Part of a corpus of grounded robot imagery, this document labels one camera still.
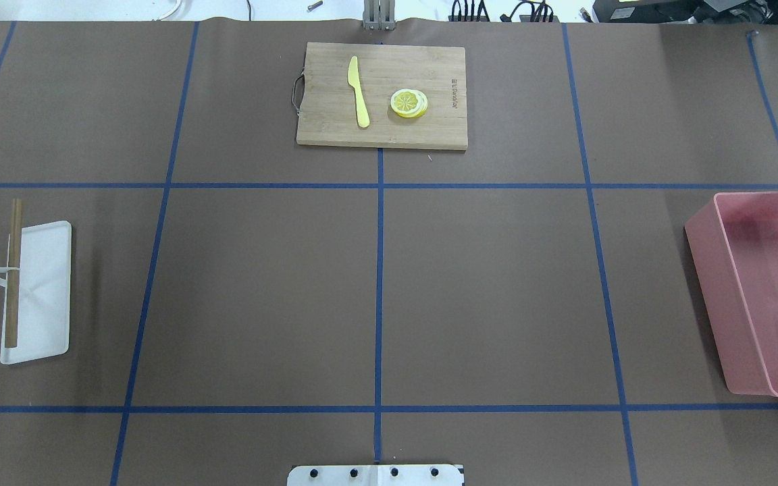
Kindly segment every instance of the metal bracket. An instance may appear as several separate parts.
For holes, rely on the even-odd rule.
[[[365,30],[395,30],[395,0],[365,0],[362,27]]]
[[[305,67],[302,68],[302,73],[296,77],[293,81],[293,95],[290,96],[290,102],[293,104],[294,110],[296,110],[296,116],[298,117],[302,113],[302,102],[305,101],[305,89],[302,92],[302,101],[299,101],[299,105],[296,104],[296,86],[299,86],[299,80],[305,79]]]
[[[299,466],[287,486],[464,486],[460,464]]]

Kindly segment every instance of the white plastic tray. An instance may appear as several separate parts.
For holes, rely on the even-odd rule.
[[[22,228],[18,345],[0,362],[15,364],[68,351],[71,318],[71,223]]]

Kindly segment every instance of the cutting board handle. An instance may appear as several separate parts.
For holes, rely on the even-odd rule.
[[[296,87],[299,86],[299,80],[302,80],[303,86],[305,85],[305,68],[302,68],[302,73],[299,73],[299,76],[296,77],[296,80],[293,81],[293,94],[290,96],[290,102],[293,104],[294,110],[296,110],[296,116],[298,117],[300,113],[302,113],[302,99],[300,99],[299,104],[296,104]],[[305,89],[302,89],[302,98],[305,99]]]

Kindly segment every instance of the pink container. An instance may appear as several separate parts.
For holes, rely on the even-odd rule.
[[[778,192],[716,194],[685,228],[728,390],[778,397]]]

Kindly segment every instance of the lemon slice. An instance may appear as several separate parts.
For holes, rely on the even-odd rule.
[[[413,119],[421,117],[428,109],[428,98],[419,90],[404,88],[393,93],[390,105],[399,117]]]

